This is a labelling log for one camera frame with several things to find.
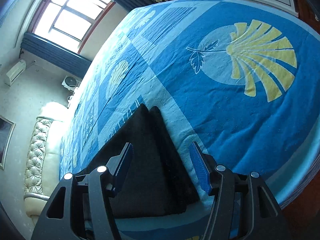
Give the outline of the black pants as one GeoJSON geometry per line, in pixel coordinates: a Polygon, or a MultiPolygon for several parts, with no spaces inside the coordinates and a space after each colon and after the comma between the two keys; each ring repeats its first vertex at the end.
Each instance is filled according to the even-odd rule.
{"type": "Polygon", "coordinates": [[[123,188],[111,198],[116,219],[184,213],[199,194],[167,132],[158,107],[141,104],[79,174],[92,172],[129,142],[133,158],[123,188]]]}

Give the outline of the cream tufted leather headboard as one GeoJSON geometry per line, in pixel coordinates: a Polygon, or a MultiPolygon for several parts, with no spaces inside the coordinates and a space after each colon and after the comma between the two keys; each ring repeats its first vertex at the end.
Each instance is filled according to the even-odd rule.
{"type": "Polygon", "coordinates": [[[33,128],[24,175],[24,206],[34,224],[60,181],[60,150],[67,108],[49,102],[33,128]]]}

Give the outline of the white floor fan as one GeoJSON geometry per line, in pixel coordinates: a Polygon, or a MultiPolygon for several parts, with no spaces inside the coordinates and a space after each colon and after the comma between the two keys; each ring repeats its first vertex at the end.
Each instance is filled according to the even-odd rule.
{"type": "Polygon", "coordinates": [[[75,91],[76,87],[80,86],[80,81],[72,76],[66,76],[62,82],[62,86],[68,89],[69,91],[75,91]]]}

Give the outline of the blue patterned bed sheet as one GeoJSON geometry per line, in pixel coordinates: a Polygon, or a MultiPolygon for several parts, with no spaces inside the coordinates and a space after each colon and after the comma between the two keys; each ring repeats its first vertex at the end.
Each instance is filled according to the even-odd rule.
{"type": "Polygon", "coordinates": [[[182,214],[117,219],[123,239],[197,239],[212,197],[189,146],[235,173],[258,172],[281,207],[319,171],[319,34],[241,0],[175,0],[133,9],[70,106],[60,175],[76,174],[144,104],[161,111],[199,194],[182,214]]]}

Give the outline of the dark blue left curtain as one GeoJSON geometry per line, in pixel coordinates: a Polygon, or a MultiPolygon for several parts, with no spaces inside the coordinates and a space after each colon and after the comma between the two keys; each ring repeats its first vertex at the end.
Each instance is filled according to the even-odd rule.
{"type": "Polygon", "coordinates": [[[83,79],[92,61],[34,33],[23,35],[20,48],[83,79]]]}

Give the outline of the framed dark wall picture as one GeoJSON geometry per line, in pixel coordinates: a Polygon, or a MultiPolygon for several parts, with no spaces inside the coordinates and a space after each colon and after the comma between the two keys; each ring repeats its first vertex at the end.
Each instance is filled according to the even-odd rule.
{"type": "Polygon", "coordinates": [[[9,148],[11,136],[16,124],[7,118],[1,116],[0,119],[0,167],[3,170],[5,167],[5,159],[9,148]]]}

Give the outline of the white wall air conditioner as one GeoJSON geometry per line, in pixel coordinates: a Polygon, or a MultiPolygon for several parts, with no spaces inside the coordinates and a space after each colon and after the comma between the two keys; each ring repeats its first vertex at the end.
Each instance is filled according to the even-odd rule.
{"type": "Polygon", "coordinates": [[[18,61],[12,68],[6,73],[4,83],[12,86],[15,80],[26,70],[26,62],[24,60],[18,61]]]}

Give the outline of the window with brown frame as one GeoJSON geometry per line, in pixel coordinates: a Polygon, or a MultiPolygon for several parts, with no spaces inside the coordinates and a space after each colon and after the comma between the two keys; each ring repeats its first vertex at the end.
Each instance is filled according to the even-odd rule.
{"type": "Polygon", "coordinates": [[[42,0],[28,31],[79,54],[114,5],[113,0],[42,0]]]}

